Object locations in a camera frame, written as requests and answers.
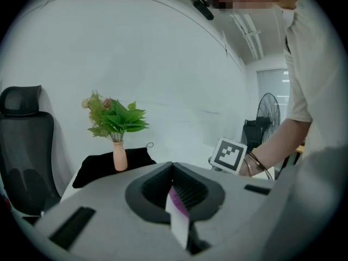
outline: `ceiling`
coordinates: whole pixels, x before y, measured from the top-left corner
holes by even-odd
[[[192,14],[201,14],[192,6],[190,0],[174,0],[185,7]],[[242,33],[234,23],[233,19],[218,10],[213,9],[215,19],[210,24],[215,27],[220,34],[224,32],[227,42],[242,58],[245,64],[253,62],[251,51],[243,38]],[[283,25],[282,13],[280,8],[255,10],[250,13],[250,17],[257,30],[260,30],[259,38],[261,41],[264,55],[278,54],[283,52],[283,40],[285,29]]]

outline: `pink vase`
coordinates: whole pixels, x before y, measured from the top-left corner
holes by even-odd
[[[123,141],[115,143],[114,142],[114,165],[116,171],[124,171],[128,167],[127,156],[125,148],[123,148]]]

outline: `white table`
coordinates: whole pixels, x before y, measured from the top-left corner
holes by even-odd
[[[156,163],[165,163],[167,161],[172,162],[180,162],[180,163],[188,163],[191,165],[195,165],[198,167],[201,167],[203,169],[211,170],[212,166],[208,163],[209,157],[211,157],[214,153],[215,147],[211,147],[209,145],[205,144],[192,144],[192,145],[181,145],[180,147],[174,147],[170,150],[168,149],[158,149],[156,147],[154,148],[148,148],[148,154],[150,157],[156,161]],[[75,189],[72,187],[72,183],[74,182],[77,172],[72,177],[71,181],[69,182],[69,185],[67,186],[66,190],[64,191],[64,194],[61,198],[61,201],[67,199],[68,197],[72,196],[76,192],[78,192],[80,189]],[[269,172],[272,175],[272,178],[275,177],[275,170],[274,167],[269,169]],[[262,172],[260,174],[255,175],[253,178],[259,178],[259,179],[268,179],[265,172]]]

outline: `office chair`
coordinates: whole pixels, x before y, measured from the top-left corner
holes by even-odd
[[[60,201],[51,167],[53,117],[39,111],[41,85],[0,95],[0,173],[13,207],[31,216]]]

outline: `chair headrest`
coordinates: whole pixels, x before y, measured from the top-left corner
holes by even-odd
[[[40,93],[41,85],[8,87],[0,95],[0,112],[13,116],[35,114],[39,112],[38,98]]]

